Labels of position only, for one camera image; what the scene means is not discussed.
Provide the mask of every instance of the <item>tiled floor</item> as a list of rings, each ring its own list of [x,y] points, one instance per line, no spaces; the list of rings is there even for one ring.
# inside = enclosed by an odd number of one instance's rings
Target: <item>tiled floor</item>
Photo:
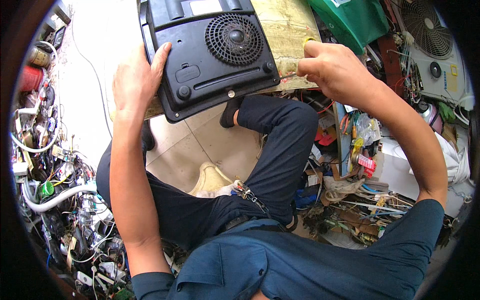
[[[110,135],[95,73],[79,51],[95,67],[109,115],[115,105],[113,74],[121,59],[142,40],[136,1],[119,0],[95,9],[90,0],[64,2],[73,8],[74,14],[59,51],[63,121],[69,139],[75,134],[74,147],[97,165]],[[106,15],[102,13],[105,10],[109,11]],[[78,50],[73,43],[72,27]],[[156,146],[147,153],[147,170],[187,192],[195,186],[199,167],[205,161],[217,164],[233,180],[236,176],[247,179],[259,152],[258,134],[245,128],[222,128],[218,121],[224,108],[222,104],[176,124],[168,123],[164,116],[152,118]],[[113,129],[110,119],[108,127]]]

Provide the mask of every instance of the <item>fan vent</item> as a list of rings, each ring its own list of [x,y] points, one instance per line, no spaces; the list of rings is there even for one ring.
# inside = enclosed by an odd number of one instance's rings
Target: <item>fan vent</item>
[[[426,0],[402,1],[400,14],[406,30],[415,38],[423,53],[441,60],[450,57],[452,35],[441,25],[436,11]]]
[[[238,14],[223,14],[205,30],[205,42],[219,60],[234,65],[249,65],[262,54],[263,40],[258,28]]]

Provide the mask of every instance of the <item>blue shirt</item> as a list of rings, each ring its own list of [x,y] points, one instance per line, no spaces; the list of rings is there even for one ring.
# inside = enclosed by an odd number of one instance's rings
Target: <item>blue shirt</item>
[[[423,280],[442,227],[435,200],[418,202],[364,250],[322,244],[292,233],[247,230],[276,221],[249,221],[204,241],[179,275],[132,278],[138,300],[411,299]]]

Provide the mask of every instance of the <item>green plastic bin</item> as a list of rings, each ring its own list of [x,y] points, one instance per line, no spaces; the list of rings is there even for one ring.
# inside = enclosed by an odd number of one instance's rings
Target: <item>green plastic bin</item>
[[[308,0],[339,43],[355,54],[388,32],[388,21],[378,0]]]

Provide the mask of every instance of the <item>screwdriver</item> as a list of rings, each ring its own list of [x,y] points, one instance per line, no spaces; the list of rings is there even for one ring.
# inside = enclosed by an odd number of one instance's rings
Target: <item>screwdriver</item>
[[[282,80],[282,79],[290,78],[290,77],[294,77],[294,76],[297,76],[297,74],[296,74],[296,73],[292,73],[292,74],[290,74],[290,75],[283,76],[283,77],[280,77],[280,78],[278,78],[278,79],[275,79],[275,81],[280,81],[280,80]]]

